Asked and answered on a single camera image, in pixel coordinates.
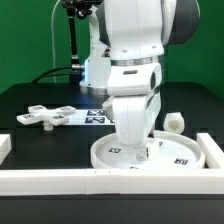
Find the white block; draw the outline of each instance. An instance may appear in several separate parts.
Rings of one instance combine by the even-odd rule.
[[[222,169],[122,170],[121,194],[224,194]]]
[[[87,170],[86,194],[120,194],[120,170]]]
[[[205,154],[208,167],[224,169],[224,153],[207,133],[197,134],[197,142]]]
[[[0,171],[0,195],[85,194],[85,170]]]
[[[0,135],[0,164],[11,151],[10,135]]]

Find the black surface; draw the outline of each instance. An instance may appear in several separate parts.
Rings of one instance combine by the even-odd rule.
[[[184,135],[208,132],[223,147],[224,102],[193,83],[162,85],[162,110],[182,112]],[[46,134],[41,123],[23,126],[16,115],[27,107],[71,105],[101,108],[106,97],[80,93],[67,84],[19,84],[0,95],[0,132],[10,133],[13,150],[1,169],[91,167],[92,143],[111,132],[104,127],[56,127]],[[67,195],[0,197],[1,223],[223,223],[224,195]]]

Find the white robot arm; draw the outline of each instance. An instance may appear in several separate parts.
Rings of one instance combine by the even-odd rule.
[[[101,41],[111,47],[107,90],[118,141],[136,151],[137,160],[148,160],[147,137],[161,107],[158,57],[163,45],[184,43],[195,32],[197,1],[104,0],[97,16]]]

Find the small white cylinder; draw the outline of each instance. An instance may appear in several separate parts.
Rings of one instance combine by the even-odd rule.
[[[44,121],[43,126],[45,131],[52,131],[54,129],[53,124],[51,124],[49,121]]]
[[[167,132],[181,134],[184,131],[185,124],[181,113],[170,113],[166,115],[163,128]]]

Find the green backdrop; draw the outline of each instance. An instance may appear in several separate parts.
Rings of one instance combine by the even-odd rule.
[[[200,83],[224,99],[224,2],[198,2],[200,27],[185,45],[166,48],[164,80]],[[1,2],[0,92],[13,84],[30,82],[52,68],[50,21],[55,3],[56,0]],[[79,56],[84,61],[89,54],[88,21],[76,21],[76,25]],[[69,30],[62,7],[56,13],[55,33],[57,66],[69,65]]]

